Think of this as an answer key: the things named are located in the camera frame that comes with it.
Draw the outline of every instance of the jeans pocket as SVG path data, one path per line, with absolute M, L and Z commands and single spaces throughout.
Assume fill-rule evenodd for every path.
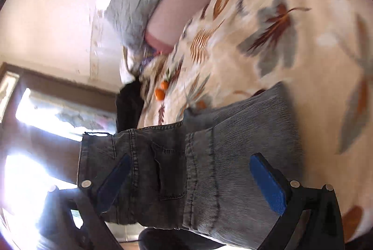
M 157 166 L 160 200 L 174 200 L 184 196 L 185 155 L 152 143 Z

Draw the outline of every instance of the blue clip pad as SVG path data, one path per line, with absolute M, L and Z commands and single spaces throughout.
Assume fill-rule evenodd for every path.
M 271 169 L 267 167 L 268 162 L 261 154 L 254 154 L 250 157 L 250 171 L 254 180 L 271 209 L 282 215 L 286 209 L 286 194 L 285 190 L 275 179 L 271 173 Z
M 96 212 L 98 214 L 109 211 L 130 172 L 131 157 L 125 154 L 97 191 Z

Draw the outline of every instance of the black cloth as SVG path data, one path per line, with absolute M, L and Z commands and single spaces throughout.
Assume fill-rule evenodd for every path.
M 188 230 L 147 228 L 139 236 L 140 250 L 213 250 L 224 246 Z
M 133 83 L 125 85 L 117 94 L 117 133 L 128 129 L 136 129 L 140 119 L 144 101 L 140 96 L 141 83 L 137 77 Z

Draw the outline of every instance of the jeans seam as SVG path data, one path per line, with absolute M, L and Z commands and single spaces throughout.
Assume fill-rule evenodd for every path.
M 115 149 L 115 143 L 114 143 L 114 135 L 111 136 L 111 143 L 113 144 L 114 159 L 116 160 L 116 149 Z
M 195 190 L 197 188 L 197 165 L 196 165 L 196 162 L 195 162 L 195 156 L 194 156 L 193 150 L 191 149 L 191 142 L 193 142 L 193 141 L 194 141 L 194 134 L 191 133 L 190 134 L 190 140 L 188 142 L 188 146 L 190 148 L 190 154 L 191 154 L 192 160 L 193 160 L 193 166 L 194 166 L 194 171 L 195 171 L 195 181 L 193 182 L 194 186 L 193 186 L 193 192 L 192 192 L 191 203 L 190 203 L 190 224 L 189 224 L 190 227 L 192 227 L 193 204 L 194 204 Z
M 173 129 L 175 127 L 180 127 L 182 125 L 183 121 L 178 121 L 177 123 L 174 124 L 168 124 L 164 126 L 151 126 L 151 127 L 146 127 L 146 129 L 152 129 L 152 130 L 169 130 Z
M 134 207 L 136 205 L 137 187 L 138 187 L 138 158 L 136 152 L 135 129 L 129 130 L 131 143 L 131 158 L 132 158 L 132 179 L 131 179 L 131 197 L 128 205 L 128 215 L 131 215 L 131 220 L 135 220 Z
M 210 228 L 210 232 L 209 232 L 209 233 L 211 233 L 213 228 L 215 228 L 216 223 L 218 222 L 219 212 L 220 212 L 219 187 L 218 187 L 218 180 L 216 178 L 215 154 L 214 154 L 214 128 L 211 128 L 209 149 L 210 149 L 209 155 L 211 156 L 212 169 L 213 169 L 212 176 L 214 177 L 215 188 L 216 188 L 216 215 L 214 216 L 214 220 L 212 221 L 212 224 L 211 224 L 211 228 Z
M 178 196 L 164 196 L 163 198 L 161 198 L 162 201 L 164 200 L 178 200 L 180 198 L 183 198 L 185 196 L 185 193 L 182 193 Z
M 85 144 L 85 137 L 83 136 L 83 139 L 82 139 L 82 142 L 80 144 L 80 150 L 79 150 L 79 162 L 78 162 L 78 171 L 77 171 L 77 174 L 76 174 L 76 184 L 78 185 L 79 187 L 79 183 L 80 183 L 80 180 L 83 181 L 84 180 L 84 177 L 87 177 L 87 154 L 88 151 L 85 150 L 86 146 L 84 146 L 83 144 Z

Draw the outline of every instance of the metal rivet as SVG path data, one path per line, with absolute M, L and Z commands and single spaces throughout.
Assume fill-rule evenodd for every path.
M 328 191 L 333 191 L 333 190 L 334 190 L 333 186 L 332 186 L 331 184 L 329 184 L 329 183 L 325 185 L 325 188 L 326 188 Z
M 290 186 L 292 186 L 293 188 L 299 188 L 300 185 L 301 185 L 301 184 L 299 184 L 299 182 L 296 181 L 296 180 L 292 180 L 292 181 L 290 182 Z
M 90 185 L 92 185 L 90 180 L 85 180 L 82 182 L 82 187 L 83 188 L 88 188 Z

